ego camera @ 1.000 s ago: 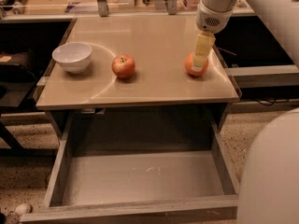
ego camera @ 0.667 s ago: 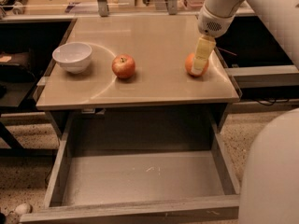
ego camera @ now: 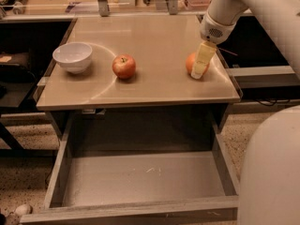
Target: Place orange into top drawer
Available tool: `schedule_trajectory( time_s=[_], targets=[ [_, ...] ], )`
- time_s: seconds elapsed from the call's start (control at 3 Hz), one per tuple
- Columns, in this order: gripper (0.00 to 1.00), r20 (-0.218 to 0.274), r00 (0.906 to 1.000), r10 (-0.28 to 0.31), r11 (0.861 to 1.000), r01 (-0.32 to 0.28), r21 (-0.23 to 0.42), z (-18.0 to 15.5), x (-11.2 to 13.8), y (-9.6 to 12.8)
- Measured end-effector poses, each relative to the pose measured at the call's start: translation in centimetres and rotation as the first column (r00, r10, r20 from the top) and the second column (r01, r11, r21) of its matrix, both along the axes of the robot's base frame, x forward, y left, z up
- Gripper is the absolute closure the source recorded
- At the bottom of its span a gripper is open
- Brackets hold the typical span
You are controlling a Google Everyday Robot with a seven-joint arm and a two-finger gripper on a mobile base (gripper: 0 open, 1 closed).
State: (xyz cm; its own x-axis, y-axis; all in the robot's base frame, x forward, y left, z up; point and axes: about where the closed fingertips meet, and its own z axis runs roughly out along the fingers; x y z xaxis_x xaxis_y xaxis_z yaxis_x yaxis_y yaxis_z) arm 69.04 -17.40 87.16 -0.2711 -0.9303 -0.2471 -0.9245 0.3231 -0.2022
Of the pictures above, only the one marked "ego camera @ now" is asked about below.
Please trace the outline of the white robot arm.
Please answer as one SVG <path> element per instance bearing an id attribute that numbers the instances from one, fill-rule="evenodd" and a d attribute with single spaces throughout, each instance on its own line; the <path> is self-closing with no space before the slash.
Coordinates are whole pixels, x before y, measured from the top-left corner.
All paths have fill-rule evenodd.
<path id="1" fill-rule="evenodd" d="M 201 21 L 206 43 L 196 60 L 209 62 L 250 10 L 300 73 L 300 0 L 212 0 Z M 240 176 L 237 225 L 300 225 L 300 106 L 274 113 L 252 135 Z"/>

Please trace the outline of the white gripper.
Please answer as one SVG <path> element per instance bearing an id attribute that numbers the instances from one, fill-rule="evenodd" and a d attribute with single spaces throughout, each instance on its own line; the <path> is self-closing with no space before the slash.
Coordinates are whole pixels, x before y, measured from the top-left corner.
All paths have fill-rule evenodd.
<path id="1" fill-rule="evenodd" d="M 193 79 L 200 79 L 213 58 L 217 45 L 227 40 L 235 24 L 223 25 L 214 21 L 208 13 L 202 17 L 200 34 L 203 40 L 195 52 L 195 61 L 191 70 Z"/>

